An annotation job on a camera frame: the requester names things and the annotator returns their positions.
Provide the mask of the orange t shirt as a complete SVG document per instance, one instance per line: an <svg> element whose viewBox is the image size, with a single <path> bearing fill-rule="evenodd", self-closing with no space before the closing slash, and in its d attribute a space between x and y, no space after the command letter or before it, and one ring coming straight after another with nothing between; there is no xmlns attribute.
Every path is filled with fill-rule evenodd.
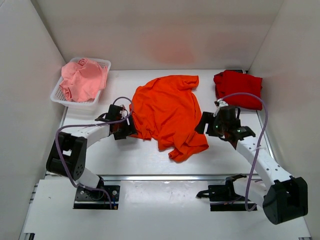
<svg viewBox="0 0 320 240"><path fill-rule="evenodd" d="M129 106L136 138L156 140L159 151L171 148L169 159L180 163L209 148L204 134L195 131L202 117L193 93L197 75L169 75L139 86Z"/></svg>

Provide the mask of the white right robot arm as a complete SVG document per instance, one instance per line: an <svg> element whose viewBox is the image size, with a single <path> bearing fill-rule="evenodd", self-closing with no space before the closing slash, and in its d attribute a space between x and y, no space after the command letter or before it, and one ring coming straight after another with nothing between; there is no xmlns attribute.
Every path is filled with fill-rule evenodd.
<svg viewBox="0 0 320 240"><path fill-rule="evenodd" d="M214 113L203 112L195 131L230 143L260 177L260 181L254 181L244 174L229 176L223 185L210 185L207 190L200 191L197 198L209 198L217 204L245 198L255 207L260 206L274 225L308 214L307 182L283 169L260 146L255 133L241 125L238 107L225 105Z"/></svg>

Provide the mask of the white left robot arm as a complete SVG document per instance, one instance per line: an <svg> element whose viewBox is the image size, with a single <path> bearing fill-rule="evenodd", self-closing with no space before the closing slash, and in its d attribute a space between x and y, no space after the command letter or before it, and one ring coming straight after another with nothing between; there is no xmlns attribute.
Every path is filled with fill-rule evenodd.
<svg viewBox="0 0 320 240"><path fill-rule="evenodd" d="M132 111L124 105L111 104L108 112L99 115L96 123L61 127L53 141L46 170L70 179L76 187L87 189L93 199L104 195L103 179L86 168L87 149L100 140L113 136L123 140L138 132Z"/></svg>

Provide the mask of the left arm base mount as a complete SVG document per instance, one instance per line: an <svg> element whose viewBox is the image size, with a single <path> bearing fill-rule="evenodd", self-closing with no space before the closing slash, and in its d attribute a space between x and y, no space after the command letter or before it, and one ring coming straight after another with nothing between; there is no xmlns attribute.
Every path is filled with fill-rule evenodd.
<svg viewBox="0 0 320 240"><path fill-rule="evenodd" d="M75 193L73 208L76 210L118 210L121 186L100 181L98 187L104 191L88 190L78 187Z"/></svg>

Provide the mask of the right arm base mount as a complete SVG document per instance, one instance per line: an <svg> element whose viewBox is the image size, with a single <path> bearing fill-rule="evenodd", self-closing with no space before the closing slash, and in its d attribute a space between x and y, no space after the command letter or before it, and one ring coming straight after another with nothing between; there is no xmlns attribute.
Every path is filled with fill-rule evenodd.
<svg viewBox="0 0 320 240"><path fill-rule="evenodd" d="M236 174L225 179L224 184L208 185L206 190L196 194L197 199L209 199L211 212L246 211L245 193L237 194L234 182L244 182L244 190L247 187L248 177L244 174Z"/></svg>

